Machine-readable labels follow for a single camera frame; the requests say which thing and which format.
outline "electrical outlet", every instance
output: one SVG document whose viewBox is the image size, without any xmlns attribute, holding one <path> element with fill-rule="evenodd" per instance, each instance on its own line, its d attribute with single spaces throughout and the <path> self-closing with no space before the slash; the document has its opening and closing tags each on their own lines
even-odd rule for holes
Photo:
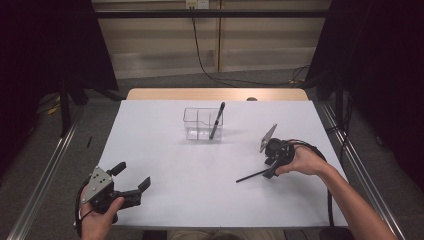
<svg viewBox="0 0 424 240">
<path fill-rule="evenodd" d="M 197 0 L 186 0 L 186 9 L 197 9 Z"/>
<path fill-rule="evenodd" d="M 209 9 L 209 0 L 197 0 L 197 9 Z"/>
</svg>

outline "clear plastic container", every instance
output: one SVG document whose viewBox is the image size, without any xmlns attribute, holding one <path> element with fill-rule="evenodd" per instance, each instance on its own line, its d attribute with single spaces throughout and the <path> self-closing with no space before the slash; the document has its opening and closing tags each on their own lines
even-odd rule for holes
<svg viewBox="0 0 424 240">
<path fill-rule="evenodd" d="M 186 108 L 184 128 L 187 140 L 221 140 L 224 113 L 218 117 L 219 108 Z"/>
</svg>

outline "black pen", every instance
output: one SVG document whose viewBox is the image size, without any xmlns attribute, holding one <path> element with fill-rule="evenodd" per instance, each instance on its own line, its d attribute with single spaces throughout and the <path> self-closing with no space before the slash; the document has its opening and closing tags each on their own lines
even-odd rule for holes
<svg viewBox="0 0 424 240">
<path fill-rule="evenodd" d="M 213 139 L 213 136 L 215 135 L 216 128 L 218 127 L 218 124 L 219 124 L 219 118 L 221 117 L 222 112 L 224 111 L 224 107 L 225 107 L 225 102 L 222 102 L 221 107 L 219 107 L 218 116 L 216 117 L 215 124 L 214 124 L 213 129 L 212 129 L 212 133 L 209 136 L 209 139 L 211 139 L 211 140 Z"/>
</svg>

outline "white table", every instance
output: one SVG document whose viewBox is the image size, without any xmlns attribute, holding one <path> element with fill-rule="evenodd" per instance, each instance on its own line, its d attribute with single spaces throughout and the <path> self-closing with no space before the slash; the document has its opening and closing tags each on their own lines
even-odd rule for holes
<svg viewBox="0 0 424 240">
<path fill-rule="evenodd" d="M 296 138 L 318 147 L 342 174 L 310 101 L 226 101 L 221 142 L 185 139 L 186 107 L 221 101 L 122 101 L 99 162 L 104 170 L 125 161 L 115 189 L 132 190 L 150 176 L 142 203 L 119 212 L 117 225 L 143 228 L 272 228 L 328 226 L 327 192 L 316 176 L 300 173 L 235 181 L 267 168 L 261 138 Z M 347 223 L 333 201 L 335 224 Z"/>
</svg>

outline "gray carpet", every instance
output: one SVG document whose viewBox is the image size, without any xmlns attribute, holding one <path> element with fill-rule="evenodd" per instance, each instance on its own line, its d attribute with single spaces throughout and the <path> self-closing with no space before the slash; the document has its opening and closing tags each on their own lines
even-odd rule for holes
<svg viewBox="0 0 424 240">
<path fill-rule="evenodd" d="M 292 71 L 249 71 L 220 73 L 215 77 L 243 79 L 270 84 L 281 84 L 292 78 Z M 276 87 L 258 84 L 226 81 L 237 87 Z M 118 94 L 126 96 L 135 87 L 227 87 L 212 81 L 204 74 L 184 76 L 154 77 L 146 79 L 119 80 Z M 27 239 L 78 239 L 73 230 L 73 208 L 76 191 L 83 179 L 98 163 L 113 121 L 119 109 L 119 103 L 110 101 L 93 91 L 87 91 L 90 102 L 85 107 L 74 106 L 71 111 L 83 114 L 75 130 L 72 141 L 64 154 L 53 181 L 29 228 Z M 307 90 L 308 97 L 314 100 L 317 111 L 325 127 L 329 124 L 324 117 L 321 103 L 317 101 L 315 89 Z M 23 210 L 54 152 L 61 131 L 60 113 L 40 115 L 38 125 L 20 155 L 3 176 L 0 188 L 0 239 L 6 239 Z M 398 167 L 392 153 L 375 140 L 376 134 L 365 119 L 354 109 L 350 127 L 350 140 L 363 160 L 378 190 L 383 195 L 406 239 L 424 239 L 424 194 L 414 185 Z M 340 145 L 333 133 L 329 134 L 336 153 Z M 367 198 L 356 174 L 348 161 L 345 162 L 346 175 L 352 186 Z M 290 240 L 319 239 L 319 228 L 288 230 Z M 141 239 L 139 229 L 113 229 L 110 239 Z"/>
</svg>

